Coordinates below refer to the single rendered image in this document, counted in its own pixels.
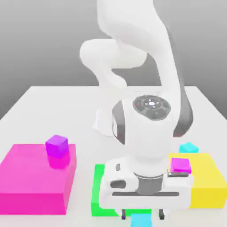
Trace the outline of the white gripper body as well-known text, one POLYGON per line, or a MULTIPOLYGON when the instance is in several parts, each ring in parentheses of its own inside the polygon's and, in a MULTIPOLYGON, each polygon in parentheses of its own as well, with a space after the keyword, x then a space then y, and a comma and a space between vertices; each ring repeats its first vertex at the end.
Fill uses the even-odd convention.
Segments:
POLYGON ((110 187, 101 186, 99 193, 99 205, 103 209, 187 209, 191 205, 192 187, 166 187, 157 195, 139 196, 133 193, 126 195, 112 195, 114 190, 110 187))

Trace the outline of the small cyan cube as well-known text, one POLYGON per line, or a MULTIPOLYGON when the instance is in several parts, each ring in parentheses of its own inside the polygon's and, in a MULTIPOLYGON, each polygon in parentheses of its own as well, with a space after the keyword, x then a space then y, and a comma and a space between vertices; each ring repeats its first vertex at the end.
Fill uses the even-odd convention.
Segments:
POLYGON ((151 214, 131 214, 131 227, 152 227, 151 214))
POLYGON ((199 148, 191 142, 181 144, 179 147, 179 153, 198 153, 199 148))

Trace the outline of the small magenta cube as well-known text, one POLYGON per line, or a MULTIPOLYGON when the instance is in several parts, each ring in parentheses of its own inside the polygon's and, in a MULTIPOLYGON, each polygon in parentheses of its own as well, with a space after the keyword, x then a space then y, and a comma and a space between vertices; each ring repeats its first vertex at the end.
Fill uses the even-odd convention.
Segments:
POLYGON ((188 158, 171 158, 171 172, 187 172, 191 174, 192 168, 188 158))

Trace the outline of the small purple cube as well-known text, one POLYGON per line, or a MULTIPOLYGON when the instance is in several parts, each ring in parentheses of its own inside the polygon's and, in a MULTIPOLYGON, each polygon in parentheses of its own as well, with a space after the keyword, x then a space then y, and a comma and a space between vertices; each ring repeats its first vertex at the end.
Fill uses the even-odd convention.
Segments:
POLYGON ((68 139, 60 135, 54 135, 45 142, 49 156, 61 158, 69 152, 68 139))

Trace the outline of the large green box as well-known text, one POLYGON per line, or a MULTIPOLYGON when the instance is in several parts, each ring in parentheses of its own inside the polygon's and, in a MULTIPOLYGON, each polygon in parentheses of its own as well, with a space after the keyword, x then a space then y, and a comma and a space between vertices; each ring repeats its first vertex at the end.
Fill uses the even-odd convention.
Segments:
POLYGON ((99 192, 101 179, 104 174, 105 165, 96 164, 94 166, 93 187, 91 195, 91 216, 92 217, 119 217, 114 209, 103 209, 99 206, 99 192))

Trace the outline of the large yellow box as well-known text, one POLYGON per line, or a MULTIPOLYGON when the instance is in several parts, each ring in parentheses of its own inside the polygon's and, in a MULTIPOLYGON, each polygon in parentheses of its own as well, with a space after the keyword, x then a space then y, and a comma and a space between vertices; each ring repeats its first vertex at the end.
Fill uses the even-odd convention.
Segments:
POLYGON ((208 153, 171 153, 190 160, 194 185, 190 209, 221 209, 227 199, 227 182, 208 153))

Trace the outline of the large pink box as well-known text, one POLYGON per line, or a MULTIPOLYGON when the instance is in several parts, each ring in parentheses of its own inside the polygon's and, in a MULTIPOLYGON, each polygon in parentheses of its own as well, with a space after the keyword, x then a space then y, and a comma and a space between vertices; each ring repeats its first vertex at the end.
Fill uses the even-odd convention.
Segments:
POLYGON ((77 166, 76 146, 60 160, 43 144, 15 144, 0 163, 0 215, 65 215, 77 166))

